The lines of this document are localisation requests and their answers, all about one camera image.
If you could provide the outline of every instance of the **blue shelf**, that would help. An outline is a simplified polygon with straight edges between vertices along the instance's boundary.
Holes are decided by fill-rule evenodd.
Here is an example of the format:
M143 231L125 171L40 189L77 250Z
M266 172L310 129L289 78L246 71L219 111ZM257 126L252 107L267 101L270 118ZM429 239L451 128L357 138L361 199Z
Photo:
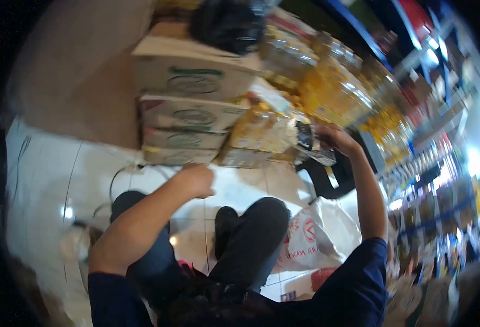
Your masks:
M325 13L333 18L338 24L346 29L354 29L362 39L367 43L374 56L380 60L382 65L390 72L392 67L387 61L386 56L380 50L374 38L367 31L365 26L348 10L339 0L313 0Z

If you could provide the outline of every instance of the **cardboard box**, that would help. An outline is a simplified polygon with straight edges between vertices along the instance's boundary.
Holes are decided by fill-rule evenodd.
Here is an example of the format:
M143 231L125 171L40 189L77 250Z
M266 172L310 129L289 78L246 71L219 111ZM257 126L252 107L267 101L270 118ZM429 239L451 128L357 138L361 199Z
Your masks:
M181 166L188 163L210 164L218 150L204 149L164 149L142 146L144 160L155 165Z
M190 98L144 95L140 98L144 127L220 132L234 125L249 106Z
M164 131L144 127L144 144L170 149L218 150L227 138L227 133L198 133L189 131Z
M145 36L132 55L141 94L230 100L262 75L257 53L238 56L190 39Z

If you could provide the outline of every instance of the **sticker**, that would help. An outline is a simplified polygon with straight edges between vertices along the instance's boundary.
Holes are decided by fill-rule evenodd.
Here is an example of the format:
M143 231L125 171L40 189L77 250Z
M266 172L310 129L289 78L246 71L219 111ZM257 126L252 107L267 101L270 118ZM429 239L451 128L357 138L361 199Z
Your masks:
M158 148L158 147L145 147L144 150L149 152L149 153L157 153L158 151L160 151L160 148Z
M290 291L280 296L282 302L291 302L296 300L296 291Z

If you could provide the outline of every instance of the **floor tile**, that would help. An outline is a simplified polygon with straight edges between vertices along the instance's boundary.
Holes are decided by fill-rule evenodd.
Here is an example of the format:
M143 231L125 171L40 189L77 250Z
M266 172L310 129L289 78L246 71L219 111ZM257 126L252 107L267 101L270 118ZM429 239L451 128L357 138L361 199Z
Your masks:
M213 270L216 265L216 255L214 248L215 241L215 229L214 229L214 220L205 220L205 245L207 249L207 269L209 272Z
M282 294L296 291L296 297L300 297L304 294L313 293L313 283L311 281L312 271L308 271L304 274L298 275L295 278L291 278L280 283Z
M29 263L26 234L26 206L18 201L8 204L6 219L6 243L10 255L19 258L22 263Z
M266 197L267 184L264 169L218 167L214 171L213 189L216 195L205 200L205 217L214 219L218 209L229 206L242 214L250 205Z
M170 228L176 259L190 262L208 275L204 219L171 219Z
M48 134L35 165L31 193L66 199L81 141Z
M181 167L168 166L145 166L139 173L134 173L131 177L131 190L137 190L144 194L150 194L162 186L167 180L174 176ZM173 218L203 218L203 215L194 214L195 210L201 210L203 213L204 201L193 199L183 205L174 214Z
M309 205L311 201L309 189L292 167L271 162L265 171L269 196L284 201L291 211L291 216Z
M27 249L32 267L64 274L59 242L65 232L63 202L52 196L30 198L27 204Z
M80 204L94 212L98 206L111 202L110 187L113 200L129 190L131 173L117 173L129 166L129 162L107 154L101 148L98 144L82 143L71 174L67 192L68 206Z
M164 166L145 166L131 176L130 190L150 194L162 186L174 175L171 168Z
M78 261L64 262L64 271L66 275L67 293L70 297L85 298L89 300L84 282L80 273Z
M144 154L142 150L127 149L125 147L117 147L110 144L96 143L100 151L125 160L130 164L143 164Z
M306 270L306 271L285 271L285 270L283 270L283 268L280 268L280 281L284 282L284 281L289 280L291 278L295 278L296 276L307 274L308 272L310 272L310 270Z
M280 283L262 287L260 294L273 301L281 302L280 296L282 295L282 291L280 288Z
M207 246L207 262L209 271L216 265L216 255L214 249L215 229L214 220L205 220L205 243ZM265 285L272 285L280 282L280 267L275 265L271 274L267 277Z
M8 174L14 171L14 168L18 161L19 153L22 149L22 145L26 147L27 151L29 145L33 141L25 140L25 138L33 139L37 135L42 135L43 133L37 129L29 127L21 118L15 118L11 127L9 128L8 134L6 135L6 150L7 150L7 167Z

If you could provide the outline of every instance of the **black bag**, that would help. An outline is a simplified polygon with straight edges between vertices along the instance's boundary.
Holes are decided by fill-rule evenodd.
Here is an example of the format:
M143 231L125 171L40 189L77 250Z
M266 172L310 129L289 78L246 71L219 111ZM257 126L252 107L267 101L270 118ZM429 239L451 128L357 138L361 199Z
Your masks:
M189 32L197 41L245 55L257 50L264 29L263 0L204 0L191 17Z

